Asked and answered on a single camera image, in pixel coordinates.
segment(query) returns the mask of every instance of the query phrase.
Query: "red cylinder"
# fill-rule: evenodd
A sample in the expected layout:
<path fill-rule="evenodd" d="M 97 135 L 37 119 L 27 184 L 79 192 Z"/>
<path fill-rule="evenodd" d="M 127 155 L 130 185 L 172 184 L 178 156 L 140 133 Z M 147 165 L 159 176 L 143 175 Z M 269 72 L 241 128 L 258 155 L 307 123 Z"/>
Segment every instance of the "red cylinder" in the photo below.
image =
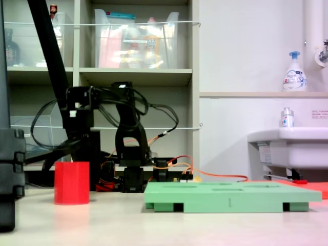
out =
<path fill-rule="evenodd" d="M 90 201 L 89 162 L 55 163 L 55 204 L 78 205 Z"/>

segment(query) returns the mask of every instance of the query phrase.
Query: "red object on floor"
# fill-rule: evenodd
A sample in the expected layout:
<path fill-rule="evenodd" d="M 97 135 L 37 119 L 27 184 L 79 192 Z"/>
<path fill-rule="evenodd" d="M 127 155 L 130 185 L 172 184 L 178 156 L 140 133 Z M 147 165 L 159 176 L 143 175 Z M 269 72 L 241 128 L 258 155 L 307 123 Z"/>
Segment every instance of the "red object on floor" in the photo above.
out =
<path fill-rule="evenodd" d="M 55 204 L 78 205 L 90 201 L 89 162 L 55 163 Z"/>
<path fill-rule="evenodd" d="M 328 199 L 328 182 L 318 182 L 318 183 L 315 182 L 315 183 L 306 183 L 306 184 L 298 184 L 286 180 L 275 180 L 275 181 L 268 181 L 268 182 L 278 182 L 278 183 L 283 183 L 285 185 L 297 186 L 313 191 L 320 191 L 322 193 L 322 199 Z"/>
<path fill-rule="evenodd" d="M 100 181 L 100 183 L 96 185 L 96 191 L 114 191 L 114 189 L 115 189 L 114 182 Z"/>
<path fill-rule="evenodd" d="M 293 180 L 293 183 L 297 184 L 297 185 L 306 185 L 308 183 L 307 180 Z"/>

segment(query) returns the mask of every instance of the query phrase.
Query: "shelf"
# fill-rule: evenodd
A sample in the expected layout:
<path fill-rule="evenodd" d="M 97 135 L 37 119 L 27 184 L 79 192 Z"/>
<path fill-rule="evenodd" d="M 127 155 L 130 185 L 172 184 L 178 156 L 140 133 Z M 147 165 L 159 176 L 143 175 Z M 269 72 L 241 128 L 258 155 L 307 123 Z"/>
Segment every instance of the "shelf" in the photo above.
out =
<path fill-rule="evenodd" d="M 189 0 L 91 0 L 91 2 L 112 5 L 187 5 Z"/>
<path fill-rule="evenodd" d="M 48 68 L 38 67 L 7 67 L 10 85 L 49 86 L 50 77 Z M 73 82 L 73 68 L 66 68 L 67 79 L 70 85 Z"/>
<path fill-rule="evenodd" d="M 187 86 L 192 69 L 80 68 L 81 77 L 93 86 L 131 81 L 134 86 Z"/>
<path fill-rule="evenodd" d="M 201 98 L 326 98 L 328 92 L 200 92 L 199 96 Z"/>
<path fill-rule="evenodd" d="M 116 167 L 117 172 L 123 172 L 126 167 Z M 171 172 L 183 172 L 187 167 L 172 167 L 169 169 Z M 24 171 L 41 171 L 42 165 L 40 166 L 24 166 Z M 54 171 L 55 166 L 52 166 L 50 168 L 50 171 Z M 143 167 L 143 170 L 145 172 L 152 172 L 153 168 L 152 167 Z"/>

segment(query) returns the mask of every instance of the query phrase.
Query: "white shelving unit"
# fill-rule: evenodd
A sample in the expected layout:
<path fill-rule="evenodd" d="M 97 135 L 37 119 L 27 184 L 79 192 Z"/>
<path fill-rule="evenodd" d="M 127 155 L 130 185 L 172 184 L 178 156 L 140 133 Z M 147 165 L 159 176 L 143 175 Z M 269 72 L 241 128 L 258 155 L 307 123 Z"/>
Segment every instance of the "white shelving unit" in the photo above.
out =
<path fill-rule="evenodd" d="M 152 145 L 159 157 L 188 154 L 199 167 L 199 25 L 179 24 L 177 69 L 112 69 L 96 68 L 95 27 L 79 24 L 94 23 L 94 9 L 110 12 L 134 13 L 136 23 L 154 17 L 166 21 L 171 12 L 179 12 L 180 21 L 199 21 L 200 0 L 47 0 L 57 4 L 58 12 L 65 11 L 72 19 L 72 64 L 65 64 L 72 86 L 110 86 L 116 81 L 131 81 L 149 102 L 172 107 L 179 116 L 179 126 L 190 128 L 176 130 Z M 6 22 L 33 22 L 27 1 L 4 0 Z M 47 68 L 8 67 L 12 94 L 12 116 L 35 115 L 40 107 L 53 98 Z M 160 111 L 150 110 L 141 121 L 145 128 L 169 128 L 173 122 Z M 98 112 L 96 127 L 111 127 Z M 148 139 L 164 130 L 146 130 Z M 101 130 L 101 149 L 111 152 L 116 130 Z M 34 170 L 39 167 L 26 167 Z"/>

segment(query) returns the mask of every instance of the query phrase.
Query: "red wire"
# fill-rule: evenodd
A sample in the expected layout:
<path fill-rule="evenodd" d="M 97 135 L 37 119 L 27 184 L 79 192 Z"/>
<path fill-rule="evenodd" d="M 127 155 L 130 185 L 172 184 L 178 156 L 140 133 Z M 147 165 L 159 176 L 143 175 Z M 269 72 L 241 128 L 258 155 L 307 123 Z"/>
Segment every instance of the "red wire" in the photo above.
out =
<path fill-rule="evenodd" d="M 194 160 L 193 160 L 193 158 L 192 158 L 191 156 L 189 156 L 189 155 L 180 155 L 180 156 L 177 156 L 177 157 L 173 158 L 172 160 L 169 160 L 168 163 L 173 162 L 173 161 L 175 161 L 176 159 L 179 159 L 179 158 L 181 158 L 181 157 L 187 157 L 187 158 L 189 158 L 189 159 L 191 160 L 191 167 L 194 166 Z"/>

